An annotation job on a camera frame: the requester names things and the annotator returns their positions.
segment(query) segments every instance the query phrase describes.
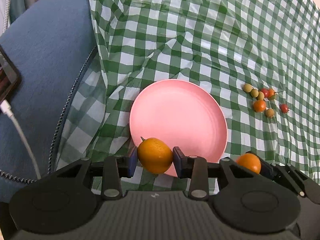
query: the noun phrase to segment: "tomato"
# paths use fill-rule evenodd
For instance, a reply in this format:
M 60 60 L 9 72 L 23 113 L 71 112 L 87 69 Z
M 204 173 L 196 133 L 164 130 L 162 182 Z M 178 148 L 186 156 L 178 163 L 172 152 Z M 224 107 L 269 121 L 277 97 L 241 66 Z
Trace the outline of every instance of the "tomato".
M 269 92 L 268 98 L 271 98 L 276 93 L 272 88 L 270 88 L 268 92 Z
M 263 88 L 260 90 L 264 94 L 264 98 L 268 98 L 269 96 L 269 90 L 266 88 Z
M 263 112 L 266 109 L 266 103 L 264 100 L 257 100 L 253 104 L 253 109 L 256 112 Z
M 236 160 L 236 163 L 257 174 L 259 174 L 261 171 L 261 161 L 256 155 L 252 153 L 245 153 L 239 156 Z
M 286 104 L 282 104 L 280 106 L 280 110 L 282 113 L 286 114 L 287 112 L 289 112 L 289 107 Z

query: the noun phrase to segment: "white braided cable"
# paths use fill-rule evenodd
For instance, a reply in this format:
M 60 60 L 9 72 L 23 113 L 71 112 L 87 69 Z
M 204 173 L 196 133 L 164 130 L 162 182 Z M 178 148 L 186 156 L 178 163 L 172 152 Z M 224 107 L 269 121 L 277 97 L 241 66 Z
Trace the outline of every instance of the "white braided cable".
M 5 0 L 5 11 L 4 11 L 4 19 L 3 19 L 3 32 L 5 32 L 5 30 L 8 28 L 10 3 L 11 3 L 11 0 Z

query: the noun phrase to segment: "blue fabric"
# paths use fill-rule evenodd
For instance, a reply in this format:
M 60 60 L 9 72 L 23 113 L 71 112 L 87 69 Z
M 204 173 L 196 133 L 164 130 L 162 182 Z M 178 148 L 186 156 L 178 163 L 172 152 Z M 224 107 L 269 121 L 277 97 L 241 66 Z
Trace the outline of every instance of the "blue fabric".
M 21 73 L 22 82 L 10 103 L 44 176 L 63 106 L 96 45 L 89 1 L 40 0 L 10 26 L 0 37 L 0 44 Z M 36 179 L 17 131 L 3 114 L 0 169 L 21 178 Z M 0 201 L 8 202 L 22 186 L 0 177 Z

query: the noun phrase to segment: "red cherry tomato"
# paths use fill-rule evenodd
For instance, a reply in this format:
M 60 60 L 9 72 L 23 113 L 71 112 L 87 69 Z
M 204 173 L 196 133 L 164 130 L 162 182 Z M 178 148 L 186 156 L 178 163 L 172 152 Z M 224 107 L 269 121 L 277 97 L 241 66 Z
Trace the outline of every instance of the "red cherry tomato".
M 286 104 L 282 104 L 280 110 L 282 113 L 286 114 L 289 111 L 289 107 Z
M 264 94 L 264 98 L 268 98 L 269 96 L 269 90 L 266 88 L 263 88 L 260 90 Z

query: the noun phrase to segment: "ribbed gray panel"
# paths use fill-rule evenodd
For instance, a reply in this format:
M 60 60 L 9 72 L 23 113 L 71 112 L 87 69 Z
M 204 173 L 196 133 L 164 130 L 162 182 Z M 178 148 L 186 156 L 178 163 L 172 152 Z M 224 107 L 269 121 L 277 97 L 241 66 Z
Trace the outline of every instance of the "ribbed gray panel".
M 118 201 L 103 203 L 86 225 L 59 235 L 20 231 L 13 240 L 295 240 L 290 232 L 257 236 L 238 232 L 215 217 L 205 202 L 181 191 L 129 191 Z

